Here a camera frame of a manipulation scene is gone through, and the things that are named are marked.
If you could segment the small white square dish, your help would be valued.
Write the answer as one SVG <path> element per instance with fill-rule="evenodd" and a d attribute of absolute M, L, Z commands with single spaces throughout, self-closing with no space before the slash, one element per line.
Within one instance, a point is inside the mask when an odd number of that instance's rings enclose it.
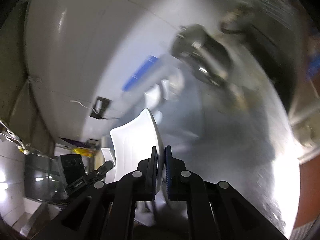
<path fill-rule="evenodd" d="M 137 170 L 138 163 L 149 159 L 152 148 L 156 148 L 156 193 L 159 193 L 165 161 L 164 146 L 151 111 L 148 108 L 143 109 L 130 122 L 111 129 L 110 136 L 116 159 L 115 181 Z"/>

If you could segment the yellow bag on shelf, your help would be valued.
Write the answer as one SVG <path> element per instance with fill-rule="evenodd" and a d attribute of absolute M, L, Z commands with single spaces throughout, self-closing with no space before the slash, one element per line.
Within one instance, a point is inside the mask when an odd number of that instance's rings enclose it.
<path fill-rule="evenodd" d="M 94 156 L 93 151 L 87 148 L 76 147 L 72 149 L 72 152 L 75 154 L 80 154 L 81 156 L 89 157 L 89 158 L 93 158 Z"/>

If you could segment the large white square dish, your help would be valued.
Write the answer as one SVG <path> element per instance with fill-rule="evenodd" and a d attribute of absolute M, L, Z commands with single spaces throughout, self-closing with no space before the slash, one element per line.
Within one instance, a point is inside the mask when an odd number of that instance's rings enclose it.
<path fill-rule="evenodd" d="M 154 84 L 144 93 L 144 107 L 150 110 L 155 109 L 164 100 L 169 98 L 169 80 L 164 79 Z"/>

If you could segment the translucent plastic storage bin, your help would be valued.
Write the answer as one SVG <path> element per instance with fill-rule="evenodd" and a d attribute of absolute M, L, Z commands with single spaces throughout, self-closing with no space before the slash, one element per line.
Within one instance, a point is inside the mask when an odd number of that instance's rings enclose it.
<path fill-rule="evenodd" d="M 161 137 L 198 139 L 203 129 L 199 86 L 190 68 L 170 55 L 161 56 L 133 88 L 122 94 L 126 112 L 118 123 L 136 118 L 145 109 L 144 93 L 164 79 L 169 80 L 169 98 L 150 110 Z"/>

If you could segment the blue bin lid rim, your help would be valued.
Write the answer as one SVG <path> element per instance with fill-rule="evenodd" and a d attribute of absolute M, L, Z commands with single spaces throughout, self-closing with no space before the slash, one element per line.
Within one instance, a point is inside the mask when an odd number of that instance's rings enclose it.
<path fill-rule="evenodd" d="M 123 92 L 129 91 L 158 61 L 159 58 L 149 56 L 124 83 L 121 90 Z"/>

